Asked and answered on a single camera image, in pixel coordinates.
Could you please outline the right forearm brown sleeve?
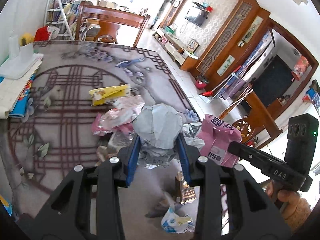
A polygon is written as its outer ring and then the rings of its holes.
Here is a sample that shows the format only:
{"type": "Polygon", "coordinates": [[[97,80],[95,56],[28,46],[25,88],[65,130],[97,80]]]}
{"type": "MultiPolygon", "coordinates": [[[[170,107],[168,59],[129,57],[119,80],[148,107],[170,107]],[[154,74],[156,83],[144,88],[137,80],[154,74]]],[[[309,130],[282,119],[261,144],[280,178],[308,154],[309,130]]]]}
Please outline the right forearm brown sleeve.
{"type": "Polygon", "coordinates": [[[307,200],[300,198],[295,211],[284,220],[290,227],[291,231],[296,232],[305,223],[310,214],[311,209],[307,200]]]}

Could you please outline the right hand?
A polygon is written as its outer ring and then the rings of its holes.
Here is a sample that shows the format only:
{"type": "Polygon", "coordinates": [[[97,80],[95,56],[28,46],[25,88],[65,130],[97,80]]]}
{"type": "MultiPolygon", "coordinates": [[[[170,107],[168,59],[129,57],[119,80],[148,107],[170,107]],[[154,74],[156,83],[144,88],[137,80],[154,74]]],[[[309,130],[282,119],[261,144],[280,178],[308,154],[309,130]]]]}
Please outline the right hand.
{"type": "MultiPolygon", "coordinates": [[[[270,181],[266,187],[265,193],[272,198],[274,195],[275,189],[273,181],[270,181]]],[[[277,193],[277,200],[283,203],[287,203],[286,207],[283,208],[282,214],[289,216],[291,213],[294,213],[300,200],[300,195],[294,191],[288,190],[279,190],[277,193]]]]}

